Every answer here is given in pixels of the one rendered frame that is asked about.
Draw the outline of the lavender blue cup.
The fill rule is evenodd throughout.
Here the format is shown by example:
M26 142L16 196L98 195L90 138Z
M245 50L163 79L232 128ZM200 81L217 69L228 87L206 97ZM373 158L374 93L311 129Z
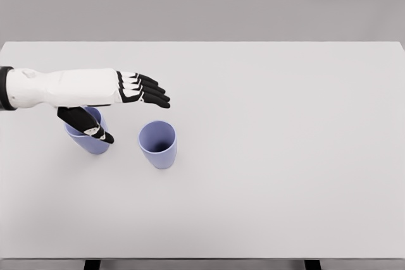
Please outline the lavender blue cup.
M84 109L96 119L96 121L103 127L105 132L108 131L106 121L98 109L89 106L84 107ZM78 146L86 150L88 153L99 155L109 149L110 144L80 133L67 123L65 123L65 131Z
M157 169L168 169L177 155L177 133L165 121L151 121L138 134L138 144L147 160Z

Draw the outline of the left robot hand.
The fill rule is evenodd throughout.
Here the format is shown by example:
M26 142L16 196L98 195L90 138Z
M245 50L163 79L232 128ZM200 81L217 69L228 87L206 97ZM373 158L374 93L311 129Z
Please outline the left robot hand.
M46 82L44 101L58 108L57 115L65 123L108 144L114 142L113 136L85 106L144 102L170 108L170 98L157 81L140 73L112 68L52 72Z

